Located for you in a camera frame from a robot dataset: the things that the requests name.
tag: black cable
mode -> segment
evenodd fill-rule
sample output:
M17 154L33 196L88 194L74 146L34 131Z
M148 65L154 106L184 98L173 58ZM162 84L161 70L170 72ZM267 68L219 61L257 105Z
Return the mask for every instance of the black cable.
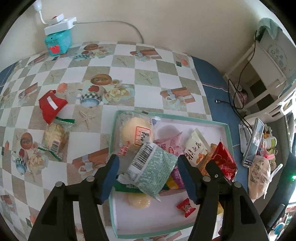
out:
M253 59L254 55L255 55L255 50L256 50L256 35L257 35L257 30L255 32L255 41L254 41L254 52L253 52L253 55L252 57L250 58L250 60L246 63L246 65L244 66L244 68L242 69L242 71L240 72L240 75L239 75L239 81L237 83L237 87L234 86L235 88L235 93L234 93L234 96L233 96L233 100L232 100L232 103L233 103L233 106L236 108L236 110L242 110L244 108L244 99L243 99L243 105L242 105L242 108L237 108L235 106L235 103L234 103L234 99L235 99L235 95L237 94L237 89L239 87L239 83L240 83L240 79L241 79L241 76L242 76L242 73L243 71L245 70L245 68L248 66L248 64L251 62L251 60Z
M252 126L249 124L249 122L247 122L247 121L245 120L245 118L243 118L243 117L241 116L241 114L238 112L238 110L235 109L235 106L232 106L232 104L231 104L231 100L230 100L230 91L229 91L229 81L230 81L230 79L228 79L228 99L229 99L230 106L231 106L233 112L236 114L236 116L237 116L237 117L241 120L241 122L246 126L246 128L248 129L250 135L252 135L252 133L251 133L251 131L250 131L250 129L253 130Z
M247 65L250 63L250 61L253 59L254 55L255 55L255 50L256 50L256 35L257 35L257 31L255 32L255 41L254 41L254 52L253 52L253 55L252 57L250 58L250 60L248 60L248 62L246 63L246 65L244 66L244 68L242 69L242 71L240 72L240 75L239 75L239 81L237 83L237 87L235 87L231 81L231 79L228 79L228 99L229 99L229 102L227 101L222 101L222 100L216 100L216 103L226 103L226 104L229 104L233 110L233 112L236 114L236 116L241 120L241 122L247 127L248 131L250 132L251 134L251 130L253 130L252 126L250 125L249 122L246 121L246 119L244 117L242 117L242 115L239 113L238 110L242 110L244 108L244 98L242 98L243 100L243 103L242 103L242 107L241 108L238 108L235 106L235 103L234 103L234 99L235 99L235 96L237 94L237 90L239 88L239 83L240 83L240 80L241 80L241 76L242 76L242 73L243 71L245 70L245 68L247 67ZM234 96L233 96L233 99L232 99L232 103L233 105L231 104L231 100L230 100L230 90L229 90L229 82L231 82L231 84L233 85L233 87L235 88L235 92L234 92Z

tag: white power adapter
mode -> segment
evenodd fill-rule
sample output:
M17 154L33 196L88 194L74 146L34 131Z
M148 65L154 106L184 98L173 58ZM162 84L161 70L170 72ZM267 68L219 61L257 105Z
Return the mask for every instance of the white power adapter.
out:
M51 20L47 21L47 24L49 26L51 25L54 25L54 24L57 24L59 23L60 21L62 21L64 19L64 15L63 14L60 14L59 16L55 16L53 17Z
M34 7L34 9L36 10L36 12L41 11L41 9L42 9L42 3L41 3L41 0L36 0L36 1L33 3L33 7Z
M71 29L75 26L76 22L77 22L76 17L63 19L62 21L60 21L57 24L46 27L44 29L45 35L49 35L49 34L57 33L60 31L67 30L67 29Z

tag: table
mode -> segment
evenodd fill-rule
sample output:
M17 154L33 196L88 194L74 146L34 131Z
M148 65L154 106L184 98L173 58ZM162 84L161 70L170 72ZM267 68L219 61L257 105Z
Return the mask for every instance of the table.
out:
M62 161L36 152L47 126L38 100L49 90L68 101L58 116L75 119ZM190 56L145 44L85 42L60 56L43 52L19 61L0 96L0 213L12 232L28 239L57 181L75 184L96 172L101 163L86 159L74 165L73 160L109 146L116 110L212 120L204 93ZM25 154L20 153L24 143L29 145ZM44 160L34 162L33 155ZM79 230L76 204L74 210ZM110 226L108 203L99 210Z

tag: white cable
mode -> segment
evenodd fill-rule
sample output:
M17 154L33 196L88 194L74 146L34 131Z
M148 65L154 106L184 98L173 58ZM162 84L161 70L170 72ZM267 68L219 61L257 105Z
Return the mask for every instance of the white cable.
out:
M43 18L42 18L41 10L39 11L39 15L40 15L41 22L42 22L43 24L47 25L47 23L44 22L44 20L43 20Z
M136 26L132 25L131 23L128 23L128 22L124 22L124 21L119 21L119 20L106 20L106 21L95 21L95 22L77 22L79 24L86 24L86 23L106 23L106 22L118 22L118 23L124 23L128 26L131 26L133 27L136 32L139 34L140 38L141 38L141 41L142 41L142 44L144 43L144 38L143 38L143 35L140 33L140 31L137 29Z

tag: green snack bag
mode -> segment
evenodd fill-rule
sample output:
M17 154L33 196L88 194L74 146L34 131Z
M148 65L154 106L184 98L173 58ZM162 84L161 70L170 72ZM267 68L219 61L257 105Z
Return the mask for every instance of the green snack bag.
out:
M158 194L174 169L177 159L178 157L165 152L155 143L145 143L126 173L143 193L159 200Z

